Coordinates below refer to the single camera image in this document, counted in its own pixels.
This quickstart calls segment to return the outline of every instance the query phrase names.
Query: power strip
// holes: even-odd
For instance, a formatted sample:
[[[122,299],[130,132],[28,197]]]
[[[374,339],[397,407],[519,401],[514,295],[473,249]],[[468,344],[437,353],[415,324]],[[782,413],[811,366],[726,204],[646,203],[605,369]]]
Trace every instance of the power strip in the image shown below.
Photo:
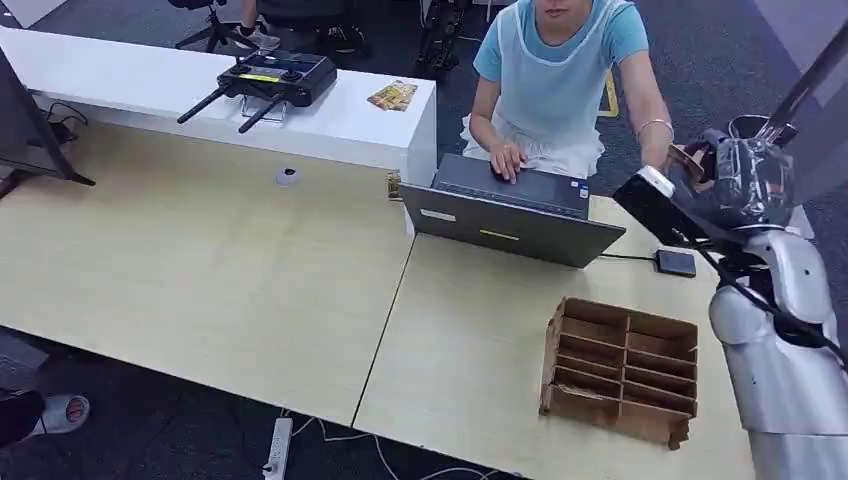
[[[286,460],[289,456],[291,429],[291,418],[278,418],[274,422],[274,434],[271,436],[268,463],[262,467],[262,475],[269,480],[284,480],[286,478]]]

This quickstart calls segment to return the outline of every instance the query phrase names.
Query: foot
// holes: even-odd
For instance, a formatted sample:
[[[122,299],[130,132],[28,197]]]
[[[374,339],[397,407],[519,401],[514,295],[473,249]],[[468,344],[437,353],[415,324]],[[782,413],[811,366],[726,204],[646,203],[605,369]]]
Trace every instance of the foot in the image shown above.
[[[365,35],[358,27],[352,25],[330,27],[325,34],[325,40],[336,53],[354,53],[365,46]]]
[[[259,47],[259,50],[262,50],[263,52],[271,52],[276,50],[277,48],[279,48],[280,42],[282,42],[282,40],[280,40],[280,37],[275,37],[273,35],[267,35],[265,33],[262,33],[259,31],[258,27],[250,35],[244,35],[244,33],[242,33],[241,31],[241,28],[237,28],[236,33],[238,33],[239,35],[243,35],[244,38],[255,43]],[[253,47],[251,47],[250,45],[246,45],[244,43],[239,42],[235,43],[240,48],[244,48],[246,50],[253,50]]]
[[[47,405],[30,436],[47,433],[69,433],[88,419],[91,404],[81,395],[53,395],[44,399]]]

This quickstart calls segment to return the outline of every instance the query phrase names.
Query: bracelet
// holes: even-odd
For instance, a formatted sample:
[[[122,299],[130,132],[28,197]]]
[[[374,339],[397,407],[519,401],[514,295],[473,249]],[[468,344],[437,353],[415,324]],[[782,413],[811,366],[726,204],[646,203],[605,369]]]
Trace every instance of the bracelet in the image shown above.
[[[642,130],[644,130],[645,127],[647,127],[648,125],[650,125],[652,123],[662,123],[663,125],[668,127],[668,130],[671,132],[671,139],[674,140],[674,127],[671,126],[671,123],[669,121],[663,120],[661,118],[655,118],[653,120],[648,120],[647,122],[643,123],[639,127],[639,130],[636,131],[636,141],[641,142],[640,138],[642,137]]]

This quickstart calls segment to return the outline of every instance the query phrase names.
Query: slipper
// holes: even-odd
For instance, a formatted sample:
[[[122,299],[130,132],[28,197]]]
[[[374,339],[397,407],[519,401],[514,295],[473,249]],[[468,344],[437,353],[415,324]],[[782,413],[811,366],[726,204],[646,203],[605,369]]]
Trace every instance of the slipper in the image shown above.
[[[30,437],[73,432],[85,423],[91,413],[91,404],[82,395],[52,395],[45,398],[44,403],[44,413]]]

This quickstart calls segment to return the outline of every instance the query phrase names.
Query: small box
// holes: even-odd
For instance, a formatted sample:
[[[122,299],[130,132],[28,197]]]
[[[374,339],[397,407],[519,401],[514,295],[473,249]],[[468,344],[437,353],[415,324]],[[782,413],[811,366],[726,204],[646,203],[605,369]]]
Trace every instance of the small box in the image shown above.
[[[697,414],[698,327],[577,298],[548,324],[539,413],[671,450]]]

